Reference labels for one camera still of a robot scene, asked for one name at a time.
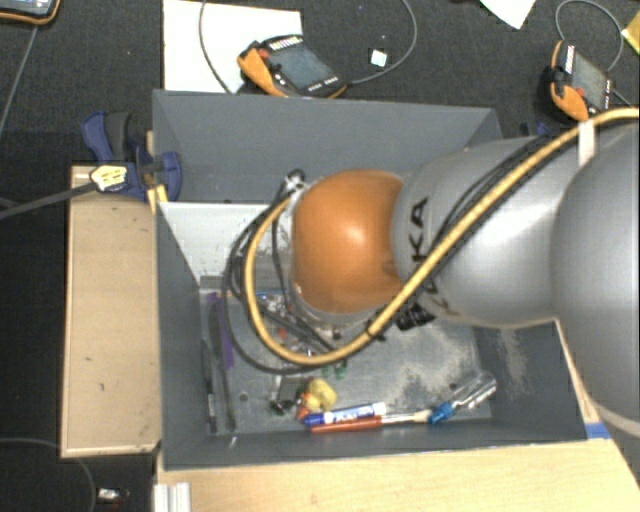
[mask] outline gray bin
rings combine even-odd
[[[449,384],[479,368],[498,380],[495,397],[444,424],[311,435],[269,411],[272,376],[235,358],[229,372],[238,429],[208,429],[206,297],[219,257],[206,240],[227,229],[221,203],[269,202],[282,177],[310,180],[346,168],[406,177],[436,156],[501,138],[493,111],[370,101],[280,99],[156,91],[154,152],[177,151],[180,202],[157,215],[162,447],[165,468],[232,466],[397,455],[586,438],[557,330],[552,324],[495,331],[436,321],[374,342],[327,379],[340,404],[385,400],[393,412],[435,405]],[[268,352],[233,308],[239,340]]]

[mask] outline orange device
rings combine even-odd
[[[609,108],[611,81],[565,40],[554,49],[549,81],[553,103],[576,121]]]
[[[237,61],[245,82],[273,96],[335,98],[347,87],[301,35],[254,41]]]
[[[62,0],[0,0],[0,19],[24,21],[34,25],[49,23]]]

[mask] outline purple pen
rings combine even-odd
[[[315,425],[339,423],[342,421],[357,420],[360,418],[370,418],[372,416],[384,416],[386,413],[387,406],[384,402],[374,402],[372,404],[335,409],[329,412],[311,413],[307,415],[302,422],[307,427],[313,427]]]

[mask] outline clamp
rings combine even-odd
[[[127,112],[98,111],[81,123],[82,137],[100,165],[91,173],[98,190],[123,194],[147,202],[147,191],[162,184],[169,201],[176,201],[182,186],[178,154],[163,153],[154,161],[144,145],[130,138]]]

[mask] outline black wire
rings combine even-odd
[[[298,176],[301,180],[304,180],[305,175],[304,171],[301,169],[295,169],[288,174],[288,178],[293,178],[294,176]],[[283,182],[276,193],[276,197],[273,200],[274,204],[279,203],[282,199],[284,199],[286,192],[286,184]],[[280,291],[282,292],[282,298],[284,300],[285,309],[287,312],[292,312],[291,305],[289,303],[287,286],[285,285],[284,274],[282,272],[282,262],[280,261],[280,252],[278,251],[278,228],[280,226],[280,219],[276,218],[272,224],[271,229],[271,259],[273,261],[273,266],[276,270],[276,274],[278,276],[278,281],[280,284]],[[261,311],[263,314],[268,314],[266,309],[262,308]],[[294,322],[289,322],[282,317],[278,317],[278,320],[272,318],[272,320],[277,321],[283,327],[291,330],[292,332],[296,332],[298,336],[304,336],[307,339],[307,343],[310,343],[310,339],[313,339],[319,342],[324,348],[329,350],[335,350],[337,347],[325,340],[322,336],[320,336],[305,320],[298,315],[293,315]]]
[[[266,308],[260,308],[260,312],[264,316],[269,318],[273,323],[278,324],[280,327],[284,327],[287,330],[287,332],[290,332],[296,335],[298,338],[303,338],[304,344],[309,345],[309,348],[313,349],[315,352],[321,353],[321,352],[325,352],[326,349],[329,349],[329,350],[336,349],[335,345],[331,345],[327,343],[322,338],[317,339],[316,337],[310,337],[309,332],[307,330],[307,328],[309,328],[307,324],[298,325],[297,323],[291,322],[288,319],[280,316],[277,313],[273,313]],[[318,345],[315,344],[315,341],[321,341],[323,346],[321,348],[318,347]]]
[[[227,328],[227,334],[229,335],[229,340],[233,345],[234,350],[238,353],[238,355],[242,358],[242,360],[253,366],[257,370],[275,374],[275,375],[295,375],[305,372],[311,372],[316,370],[316,367],[302,367],[302,366],[291,366],[286,368],[275,368],[272,366],[267,366],[253,357],[251,357],[242,347],[238,339],[236,338],[233,328],[231,327],[233,324],[231,322],[231,317],[229,314],[229,293],[232,293],[238,300],[240,300],[241,304],[246,310],[246,299],[244,296],[244,289],[242,286],[234,289],[234,284],[232,284],[233,274],[235,269],[241,269],[242,267],[236,265],[235,263],[240,260],[244,261],[243,257],[239,256],[239,252],[241,247],[245,245],[250,239],[252,234],[255,233],[258,226],[262,223],[262,221],[266,218],[266,216],[273,211],[276,203],[274,202],[270,205],[264,212],[258,215],[240,234],[240,236],[236,239],[231,247],[231,251],[229,257],[227,259],[227,263],[225,265],[225,269],[222,275],[222,286],[220,289],[221,301],[222,301],[222,310],[224,314],[225,326]]]
[[[204,45],[204,36],[202,34],[202,19],[204,18],[204,8],[207,6],[207,0],[202,0],[202,5],[200,6],[200,16],[198,17],[198,37],[200,38],[200,49],[202,50],[202,55],[204,55],[204,59],[207,61],[207,65],[209,69],[213,73],[213,76],[218,81],[220,86],[224,89],[227,94],[233,94],[229,86],[224,82],[222,77],[216,71],[216,68],[213,66],[211,59],[209,58],[209,53],[207,52],[207,48]]]
[[[529,156],[535,153],[538,149],[546,146],[552,137],[548,135],[542,135],[531,142],[520,147],[514,153],[506,157],[497,166],[480,176],[474,181],[458,198],[456,203],[449,210],[449,213],[443,220],[438,232],[436,233],[433,241],[429,245],[425,259],[428,258],[440,241],[448,234],[449,230],[455,226],[462,217],[464,217],[471,208],[473,208],[477,202],[482,199],[486,193],[491,190],[500,180],[507,176],[513,169],[520,165]],[[469,239],[486,223],[487,220],[493,215],[510,197],[513,196],[528,180],[533,178],[537,172],[542,169],[550,160],[556,158],[559,154],[564,153],[569,147],[575,145],[575,141],[567,143],[555,152],[547,156],[544,160],[539,162],[523,177],[516,185],[511,187],[494,205],[489,208],[484,214],[479,217],[473,226],[471,226],[465,233],[464,238],[458,241],[449,252],[440,260],[440,262],[429,273],[428,281],[433,282],[433,279],[442,271],[447,263],[453,258],[462,247],[469,241]],[[411,308],[418,299],[418,293],[408,300],[394,315],[392,321],[390,321],[385,329],[388,329],[392,322],[395,322],[399,317],[404,315],[409,308]]]
[[[12,206],[11,208],[7,208],[6,210],[0,211],[0,220],[7,219],[9,217],[13,217],[14,215],[18,215],[20,213],[26,213],[31,210],[37,210],[38,208],[42,208],[43,206],[49,206],[55,203],[59,203],[62,201],[67,201],[77,196],[81,196],[88,192],[93,192],[96,190],[95,183],[85,183],[84,185],[80,185],[79,187],[74,187],[70,190],[65,190],[64,192],[58,192],[57,194],[52,194],[47,197],[43,197],[41,199],[36,199],[35,201],[31,201],[25,204],[19,204],[18,206]]]
[[[400,64],[402,64],[405,60],[407,60],[409,58],[409,55],[411,55],[413,53],[413,50],[415,50],[416,44],[418,42],[418,22],[416,21],[416,15],[413,12],[413,9],[411,8],[411,6],[409,5],[409,2],[407,0],[400,0],[400,2],[402,3],[402,5],[404,6],[404,8],[406,9],[407,13],[409,14],[409,18],[411,19],[411,28],[412,28],[412,32],[413,35],[411,37],[411,44],[409,45],[409,48],[407,49],[407,51],[404,53],[404,55],[402,57],[400,57],[400,59],[398,59],[398,61],[389,66],[387,69],[380,71],[378,73],[375,73],[373,75],[369,75],[366,76],[364,78],[357,78],[355,80],[351,80],[349,82],[350,85],[360,85],[366,82],[370,82],[372,80],[377,80],[380,77],[383,77],[384,75],[390,73],[391,71],[393,71],[394,69],[396,69],[398,66],[400,66]]]
[[[542,135],[525,144],[521,148],[517,149],[514,153],[509,155],[505,160],[500,162],[496,167],[493,167],[488,172],[480,176],[474,181],[463,194],[455,202],[449,213],[442,221],[438,232],[436,233],[433,242],[430,246],[430,251],[442,240],[445,231],[450,229],[453,225],[464,217],[469,209],[496,183],[504,178],[511,170],[513,170],[518,164],[520,164],[524,158],[531,156],[541,147],[547,145],[551,137],[549,135]],[[472,198],[469,198],[473,191],[476,191]]]
[[[614,96],[616,96],[620,101],[622,101],[622,103],[624,103],[625,105],[627,105],[627,107],[631,107],[633,108],[633,105],[631,104],[631,102],[625,98],[622,94],[620,94],[620,91],[618,91],[616,88],[612,87],[611,88],[611,92],[613,93]]]
[[[45,446],[47,448],[52,448],[54,450],[59,450],[60,447],[52,443],[51,441],[46,441],[44,439],[37,439],[33,437],[0,437],[0,445],[3,444],[27,444],[27,445],[36,445],[36,446]],[[89,512],[93,512],[96,508],[96,484],[93,480],[93,476],[91,475],[91,471],[89,467],[80,459],[71,459],[72,462],[78,464],[84,474],[87,477],[87,483],[89,484]]]
[[[4,109],[2,109],[2,115],[0,116],[0,141],[2,141],[2,134],[4,133],[4,129],[7,125],[7,119],[9,119],[9,111],[11,110],[11,105],[13,104],[13,99],[16,96],[16,92],[18,90],[18,85],[20,84],[20,80],[22,79],[22,74],[24,73],[24,69],[27,67],[27,62],[29,61],[29,57],[31,56],[31,51],[33,50],[33,44],[36,41],[36,36],[38,35],[38,26],[36,25],[31,30],[31,37],[29,38],[29,43],[27,44],[27,49],[22,56],[22,61],[20,62],[20,67],[16,72],[16,76],[13,79],[13,84],[11,85],[11,90],[9,91],[9,96],[7,97],[7,102],[5,103]],[[15,201],[11,201],[10,199],[5,199],[0,197],[0,204],[5,208],[10,208],[15,206]]]

